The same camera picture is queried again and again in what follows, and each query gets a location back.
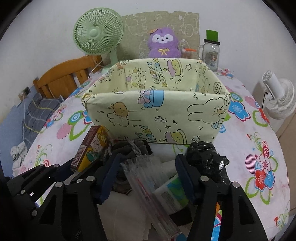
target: plaid cushion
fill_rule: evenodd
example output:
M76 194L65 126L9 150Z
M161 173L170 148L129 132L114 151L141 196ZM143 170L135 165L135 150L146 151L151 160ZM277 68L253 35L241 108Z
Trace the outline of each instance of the plaid cushion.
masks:
M61 101L58 99L43 99L40 93L34 95L22 122L24 128L23 139L28 150L46 120L51 117L60 103Z

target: colorful package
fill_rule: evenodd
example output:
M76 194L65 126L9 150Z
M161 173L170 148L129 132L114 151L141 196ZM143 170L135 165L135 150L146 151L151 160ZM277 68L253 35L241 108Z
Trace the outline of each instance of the colorful package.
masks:
M190 144L213 142L230 94L201 60L149 58L115 64L82 103L93 123L115 139Z
M93 161L97 160L102 150L109 145L107 129L103 126L92 126L80 145L71 168L83 171Z

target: fan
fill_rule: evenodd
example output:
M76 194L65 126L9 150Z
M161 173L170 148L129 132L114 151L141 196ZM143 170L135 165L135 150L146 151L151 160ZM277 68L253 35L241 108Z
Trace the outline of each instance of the fan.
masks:
M263 100L263 108L273 119L284 119L291 115L296 107L295 89L290 80L277 79L272 71L267 71L262 77L263 83L269 90Z
M88 55L109 53L111 64L102 72L118 62L116 46L123 36L121 16L109 8L94 8L84 13L76 22L73 39L77 47Z

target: pink ribbon bow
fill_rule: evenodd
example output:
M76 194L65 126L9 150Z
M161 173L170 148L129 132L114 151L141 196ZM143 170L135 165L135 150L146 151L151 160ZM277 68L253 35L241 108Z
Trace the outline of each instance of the pink ribbon bow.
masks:
M151 100L148 99L146 96L150 96L151 91L150 90L142 90L140 91L140 97L138 99L138 104L145 104L145 103L150 103Z

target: wooden chair back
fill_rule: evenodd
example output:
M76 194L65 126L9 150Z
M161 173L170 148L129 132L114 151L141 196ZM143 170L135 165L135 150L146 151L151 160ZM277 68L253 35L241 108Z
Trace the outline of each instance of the wooden chair back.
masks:
M78 88L72 74L76 74L80 84L88 78L88 68L93 69L100 61L101 56L83 56L78 59L68 60L48 70L39 80L34 80L36 90L46 98L58 98L60 95L64 99ZM97 66L93 73L101 69Z

